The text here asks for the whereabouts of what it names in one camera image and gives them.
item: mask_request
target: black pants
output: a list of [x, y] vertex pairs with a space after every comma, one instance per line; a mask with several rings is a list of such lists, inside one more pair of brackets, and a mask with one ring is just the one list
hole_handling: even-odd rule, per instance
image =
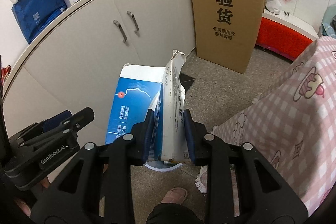
[[203, 224], [195, 213], [179, 204], [160, 203], [150, 213], [146, 224]]

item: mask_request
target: cardboard box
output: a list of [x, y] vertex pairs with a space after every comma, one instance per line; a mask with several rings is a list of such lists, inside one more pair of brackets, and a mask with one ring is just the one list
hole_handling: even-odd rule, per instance
[[112, 104], [105, 143], [130, 133], [134, 124], [143, 122], [148, 109], [155, 113], [148, 161], [188, 162], [184, 134], [185, 90], [179, 74], [185, 54], [173, 51], [166, 67], [124, 65]]
[[265, 0], [193, 0], [197, 56], [244, 73]]

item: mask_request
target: black floor tile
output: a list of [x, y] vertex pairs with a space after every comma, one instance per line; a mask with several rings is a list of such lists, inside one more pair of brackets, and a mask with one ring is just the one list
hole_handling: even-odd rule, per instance
[[185, 82], [182, 82], [181, 85], [184, 87], [185, 89], [185, 92], [188, 91], [188, 89], [190, 89], [191, 85], [194, 83], [195, 79], [193, 80], [190, 80], [190, 81], [185, 81]]
[[190, 81], [190, 80], [195, 80], [195, 78], [192, 78], [188, 75], [185, 75], [184, 73], [180, 73], [180, 82], [187, 82], [187, 81]]

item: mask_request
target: blue and white box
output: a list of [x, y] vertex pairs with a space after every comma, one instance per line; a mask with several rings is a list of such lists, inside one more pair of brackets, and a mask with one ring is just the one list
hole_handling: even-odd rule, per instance
[[126, 64], [115, 91], [105, 143], [130, 133], [132, 126], [143, 122], [148, 109], [156, 115], [149, 161], [187, 162], [184, 135], [185, 90], [179, 74], [185, 54], [173, 51], [166, 67]]

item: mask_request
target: screw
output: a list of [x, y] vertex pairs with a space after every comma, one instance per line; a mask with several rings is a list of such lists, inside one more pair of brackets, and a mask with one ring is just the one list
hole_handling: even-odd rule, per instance
[[253, 148], [253, 145], [251, 145], [250, 143], [244, 143], [243, 147], [245, 150], [251, 150]]
[[212, 135], [212, 134], [206, 134], [204, 136], [204, 138], [207, 140], [207, 141], [213, 141], [215, 139], [215, 136]]
[[133, 139], [133, 135], [132, 135], [132, 134], [125, 134], [125, 135], [123, 136], [123, 139], [124, 139], [125, 141], [130, 141], [130, 140]]
[[84, 148], [86, 150], [91, 150], [92, 148], [94, 148], [95, 144], [94, 143], [87, 143], [86, 145], [84, 145]]

